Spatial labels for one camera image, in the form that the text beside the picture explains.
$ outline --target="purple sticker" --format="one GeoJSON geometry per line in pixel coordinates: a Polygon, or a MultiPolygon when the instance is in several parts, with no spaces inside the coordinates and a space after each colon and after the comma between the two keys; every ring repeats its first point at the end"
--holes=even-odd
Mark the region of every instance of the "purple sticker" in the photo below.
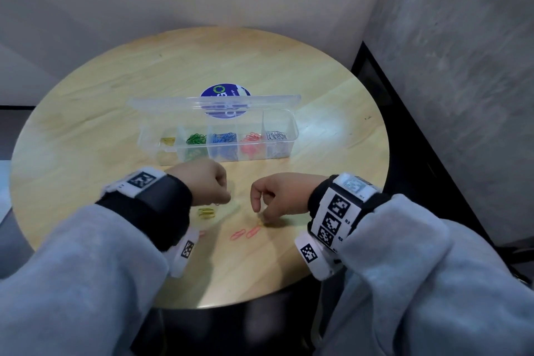
{"type": "MultiPolygon", "coordinates": [[[[234,83],[219,83],[213,85],[202,92],[200,96],[250,96],[250,92],[243,86],[235,85],[234,83]]],[[[235,118],[243,115],[246,111],[236,111],[239,107],[246,107],[246,104],[230,104],[208,106],[206,109],[221,109],[223,111],[210,112],[210,116],[215,118],[235,118]]]]}

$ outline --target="table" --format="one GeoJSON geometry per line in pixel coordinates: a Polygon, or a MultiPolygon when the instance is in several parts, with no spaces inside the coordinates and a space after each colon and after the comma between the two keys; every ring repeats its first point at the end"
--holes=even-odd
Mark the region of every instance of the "table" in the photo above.
{"type": "Polygon", "coordinates": [[[309,216],[256,228],[251,183],[276,172],[346,170],[382,187],[388,137],[370,94],[340,63],[254,29],[204,27],[149,36],[92,59],[58,83],[31,114],[13,153],[13,209],[30,245],[36,249],[60,220],[97,200],[104,184],[153,164],[137,147],[139,113],[125,104],[128,98],[198,96],[218,83],[236,83],[254,95],[301,94],[295,110],[300,136],[289,158],[223,164],[232,201],[217,208],[211,224],[199,225],[205,234],[184,276],[167,279],[155,305],[228,305],[308,275],[293,239],[309,216]],[[231,239],[243,229],[245,235],[231,239]]]}

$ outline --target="gray sleeve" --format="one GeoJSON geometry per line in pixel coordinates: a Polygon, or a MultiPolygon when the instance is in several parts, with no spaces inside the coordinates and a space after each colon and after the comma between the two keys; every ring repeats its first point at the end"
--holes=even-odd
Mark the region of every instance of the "gray sleeve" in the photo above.
{"type": "Polygon", "coordinates": [[[167,270],[124,218],[79,209],[0,282],[0,354],[127,353],[167,270]]]}
{"type": "Polygon", "coordinates": [[[470,229],[395,195],[362,219],[340,256],[355,278],[332,315],[325,347],[532,354],[534,293],[470,229]]]}

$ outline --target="plastic container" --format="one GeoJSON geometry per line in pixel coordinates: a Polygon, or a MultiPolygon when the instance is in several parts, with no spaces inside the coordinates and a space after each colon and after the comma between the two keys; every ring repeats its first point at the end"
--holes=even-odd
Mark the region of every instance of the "plastic container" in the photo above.
{"type": "Polygon", "coordinates": [[[144,115],[137,144],[164,166],[203,156],[218,162],[288,157],[298,138],[292,108],[300,99],[300,95],[133,98],[128,104],[144,115]],[[257,141],[251,140],[252,133],[257,141]],[[188,144],[193,134],[205,135],[206,143],[188,144]],[[217,142],[221,134],[229,142],[217,142]],[[284,135],[285,139],[270,139],[284,135]]]}

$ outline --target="container lid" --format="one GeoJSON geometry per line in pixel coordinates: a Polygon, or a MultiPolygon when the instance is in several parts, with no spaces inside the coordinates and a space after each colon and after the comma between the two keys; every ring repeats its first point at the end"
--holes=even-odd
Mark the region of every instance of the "container lid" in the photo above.
{"type": "Polygon", "coordinates": [[[258,110],[289,109],[301,100],[299,94],[273,96],[200,96],[166,98],[131,98],[128,105],[147,114],[169,113],[181,110],[258,110]]]}

